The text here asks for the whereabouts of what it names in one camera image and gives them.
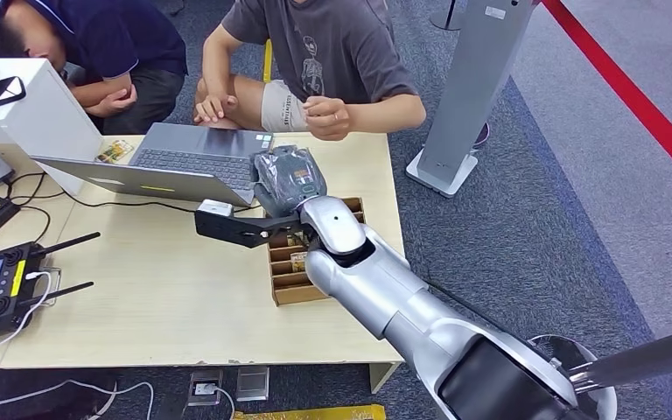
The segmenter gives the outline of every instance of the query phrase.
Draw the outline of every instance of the charging cable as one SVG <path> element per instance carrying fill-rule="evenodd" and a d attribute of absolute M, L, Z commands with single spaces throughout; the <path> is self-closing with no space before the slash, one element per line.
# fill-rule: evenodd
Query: charging cable
<path fill-rule="evenodd" d="M 41 396 L 41 395 L 46 394 L 48 392 L 52 392 L 55 389 L 63 387 L 65 385 L 69 384 L 69 383 L 72 383 L 73 385 L 78 385 L 80 387 L 93 389 L 95 391 L 99 391 L 99 392 L 101 392 L 103 394 L 107 394 L 109 396 L 119 396 L 120 394 L 125 394 L 127 392 L 130 392 L 133 389 L 138 389 L 142 386 L 148 387 L 148 389 L 150 389 L 150 402 L 148 403 L 148 414 L 145 416 L 145 419 L 146 420 L 151 420 L 151 412 L 153 410 L 153 397 L 154 396 L 153 396 L 153 386 L 148 382 L 140 382 L 140 383 L 137 383 L 137 384 L 135 384 L 135 385 L 133 385 L 133 386 L 127 388 L 127 389 L 123 389 L 121 391 L 110 391 L 110 390 L 107 390 L 107 389 L 99 388 L 99 387 L 97 387 L 95 385 L 92 385 L 90 383 L 84 383 L 84 382 L 79 382 L 79 381 L 76 381 L 76 380 L 73 380 L 73 379 L 69 379 L 67 381 L 63 381 L 63 382 L 59 383 L 58 385 L 53 385 L 50 388 L 45 388 L 45 389 L 41 389 L 40 391 L 35 391 L 35 392 L 31 392 L 29 394 L 24 394 L 24 395 L 15 396 L 13 398 L 9 398 L 9 399 L 6 399 L 6 400 L 1 400 L 0 405 L 4 405 L 4 404 L 8 404 L 8 403 L 15 403 L 17 401 L 22 401 L 22 400 L 25 400 L 27 398 L 32 398 L 34 396 Z"/>
<path fill-rule="evenodd" d="M 235 417 L 235 403 L 233 402 L 233 397 L 223 388 L 220 388 L 216 385 L 213 385 L 213 391 L 220 391 L 224 396 L 227 397 L 227 400 L 230 401 L 230 420 L 233 420 Z"/>
<path fill-rule="evenodd" d="M 21 331 L 25 328 L 25 325 L 27 323 L 27 319 L 30 318 L 33 312 L 37 310 L 44 302 L 45 299 L 47 298 L 47 295 L 50 293 L 50 289 L 53 287 L 53 278 L 50 276 L 50 273 L 47 271 L 36 271 L 34 273 L 30 273 L 26 275 L 24 278 L 26 280 L 34 280 L 40 276 L 47 276 L 47 287 L 45 288 L 45 293 L 42 294 L 42 297 L 39 299 L 39 301 L 34 304 L 29 311 L 22 317 L 22 322 L 19 324 L 19 327 L 15 332 L 12 332 L 9 337 L 6 337 L 5 339 L 2 339 L 0 341 L 0 347 L 6 343 L 8 343 L 11 339 L 17 336 L 17 334 L 21 333 Z"/>

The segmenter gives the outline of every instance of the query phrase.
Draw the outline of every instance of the wooden organizer box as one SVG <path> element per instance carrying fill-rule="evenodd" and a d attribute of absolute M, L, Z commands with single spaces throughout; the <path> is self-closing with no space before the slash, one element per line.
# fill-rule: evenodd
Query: wooden organizer box
<path fill-rule="evenodd" d="M 361 199 L 342 199 L 357 221 L 364 223 L 364 207 Z M 309 302 L 328 298 L 311 283 L 304 271 L 292 272 L 291 255 L 305 252 L 301 245 L 288 246 L 287 234 L 280 234 L 269 242 L 269 272 L 271 273 L 271 296 L 279 305 Z"/>

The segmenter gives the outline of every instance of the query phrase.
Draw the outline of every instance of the plastic bag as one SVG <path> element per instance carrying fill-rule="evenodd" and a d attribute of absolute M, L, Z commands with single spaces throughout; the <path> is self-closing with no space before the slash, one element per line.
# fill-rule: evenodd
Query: plastic bag
<path fill-rule="evenodd" d="M 274 217 L 289 216 L 304 201 L 327 193 L 326 180 L 307 149 L 276 147 L 254 155 L 254 167 L 255 195 Z"/>

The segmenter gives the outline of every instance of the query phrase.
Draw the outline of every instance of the white box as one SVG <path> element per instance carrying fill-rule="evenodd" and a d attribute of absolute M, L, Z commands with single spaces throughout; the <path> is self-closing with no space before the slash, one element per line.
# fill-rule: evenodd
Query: white box
<path fill-rule="evenodd" d="M 93 161 L 102 136 L 46 59 L 0 59 L 0 80 L 18 76 L 26 97 L 0 107 L 0 144 L 16 143 L 30 156 Z M 40 165 L 70 193 L 83 181 Z"/>

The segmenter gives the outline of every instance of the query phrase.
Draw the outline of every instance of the silver laptop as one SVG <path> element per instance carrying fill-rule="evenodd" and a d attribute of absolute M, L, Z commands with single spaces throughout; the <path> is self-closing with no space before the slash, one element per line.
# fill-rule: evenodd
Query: silver laptop
<path fill-rule="evenodd" d="M 272 139 L 271 133 L 244 129 L 210 129 L 156 122 L 129 164 L 212 175 L 243 194 L 254 187 L 251 156 L 268 150 Z"/>
<path fill-rule="evenodd" d="M 201 202 L 212 199 L 250 207 L 253 191 L 235 192 L 212 175 L 103 164 L 59 157 L 32 159 L 115 193 Z"/>

